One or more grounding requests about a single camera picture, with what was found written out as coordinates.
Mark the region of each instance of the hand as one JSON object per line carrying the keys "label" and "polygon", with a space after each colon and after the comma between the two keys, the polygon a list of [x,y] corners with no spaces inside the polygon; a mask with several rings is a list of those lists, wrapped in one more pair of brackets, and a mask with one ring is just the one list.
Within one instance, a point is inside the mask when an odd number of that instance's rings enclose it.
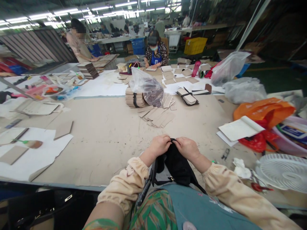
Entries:
{"label": "hand", "polygon": [[157,64],[155,64],[155,65],[152,65],[151,68],[152,68],[152,69],[156,69],[156,68],[158,68],[159,66],[160,66],[160,64],[157,63]]}
{"label": "hand", "polygon": [[153,138],[150,146],[143,152],[140,159],[149,167],[158,156],[165,153],[172,144],[170,137],[166,134]]}
{"label": "hand", "polygon": [[95,61],[98,61],[98,60],[99,60],[99,58],[95,57],[95,58],[91,59],[91,62],[95,62]]}
{"label": "hand", "polygon": [[189,138],[186,137],[176,138],[174,144],[176,145],[181,155],[191,162],[194,159],[197,159],[199,155],[201,155],[196,142]]}

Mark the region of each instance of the person standing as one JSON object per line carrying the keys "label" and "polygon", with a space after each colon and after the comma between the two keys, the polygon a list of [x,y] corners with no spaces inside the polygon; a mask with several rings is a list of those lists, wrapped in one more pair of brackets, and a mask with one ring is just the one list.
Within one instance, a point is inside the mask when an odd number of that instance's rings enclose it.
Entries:
{"label": "person standing", "polygon": [[157,18],[156,25],[154,26],[155,30],[159,32],[160,37],[165,37],[164,31],[165,31],[165,25],[164,21],[160,20],[160,18]]}
{"label": "person standing", "polygon": [[78,59],[79,63],[95,62],[99,58],[94,57],[87,48],[84,38],[86,34],[86,28],[78,19],[71,20],[71,30],[67,32],[66,39],[69,43],[72,51]]}
{"label": "person standing", "polygon": [[189,17],[189,14],[185,15],[185,18],[183,19],[182,27],[188,27],[190,25],[191,19]]}
{"label": "person standing", "polygon": [[128,34],[129,33],[129,20],[128,19],[126,19],[125,20],[125,26],[124,26],[124,31],[125,31],[125,33],[126,34]]}

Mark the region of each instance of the white plastic bag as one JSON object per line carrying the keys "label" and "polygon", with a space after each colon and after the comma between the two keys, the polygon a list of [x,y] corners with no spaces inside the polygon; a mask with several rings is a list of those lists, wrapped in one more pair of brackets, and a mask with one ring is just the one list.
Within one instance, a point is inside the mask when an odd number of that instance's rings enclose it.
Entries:
{"label": "white plastic bag", "polygon": [[257,78],[243,77],[223,85],[225,97],[234,104],[253,103],[267,98],[265,88]]}
{"label": "white plastic bag", "polygon": [[222,86],[238,75],[250,55],[248,52],[232,52],[224,60],[212,69],[211,83],[214,86]]}
{"label": "white plastic bag", "polygon": [[164,89],[153,76],[132,67],[132,80],[129,84],[134,93],[143,93],[144,99],[149,105],[162,107]]}

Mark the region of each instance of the stack of cardboard pieces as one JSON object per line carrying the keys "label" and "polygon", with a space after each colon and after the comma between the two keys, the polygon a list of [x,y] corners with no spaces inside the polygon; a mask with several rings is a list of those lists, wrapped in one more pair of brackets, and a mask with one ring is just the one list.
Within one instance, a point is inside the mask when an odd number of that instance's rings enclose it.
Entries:
{"label": "stack of cardboard pieces", "polygon": [[77,65],[80,72],[83,74],[83,76],[86,79],[95,79],[96,77],[99,76],[97,70],[93,66],[93,63],[91,62],[85,62],[82,64]]}
{"label": "stack of cardboard pieces", "polygon": [[126,104],[130,108],[137,108],[135,106],[135,104],[139,108],[144,108],[144,107],[148,106],[148,104],[144,100],[143,94],[142,93],[134,94],[130,87],[127,87],[127,89],[126,89],[126,96],[125,97],[126,97]]}
{"label": "stack of cardboard pieces", "polygon": [[164,128],[175,117],[173,113],[153,106],[138,109],[138,114],[149,126],[156,128]]}

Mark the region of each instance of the plastic bag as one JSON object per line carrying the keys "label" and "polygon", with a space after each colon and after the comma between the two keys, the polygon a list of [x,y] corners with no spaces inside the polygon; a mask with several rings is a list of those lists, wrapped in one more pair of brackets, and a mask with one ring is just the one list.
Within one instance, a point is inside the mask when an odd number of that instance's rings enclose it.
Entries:
{"label": "plastic bag", "polygon": [[238,75],[250,55],[248,52],[232,52],[224,60],[219,62],[213,69],[211,83],[214,86],[222,86]]}
{"label": "plastic bag", "polygon": [[74,98],[74,94],[80,90],[80,86],[48,85],[43,88],[43,97],[51,97],[56,101],[68,101]]}
{"label": "plastic bag", "polygon": [[270,130],[284,119],[292,115],[295,108],[288,102],[275,97],[256,101],[254,103],[242,103],[233,113],[233,119],[238,120],[247,116],[253,121],[268,121],[267,129]]}
{"label": "plastic bag", "polygon": [[164,89],[153,76],[132,67],[130,87],[134,93],[143,93],[144,99],[149,105],[162,107]]}
{"label": "plastic bag", "polygon": [[266,99],[264,86],[257,78],[243,77],[223,84],[225,97],[234,104]]}

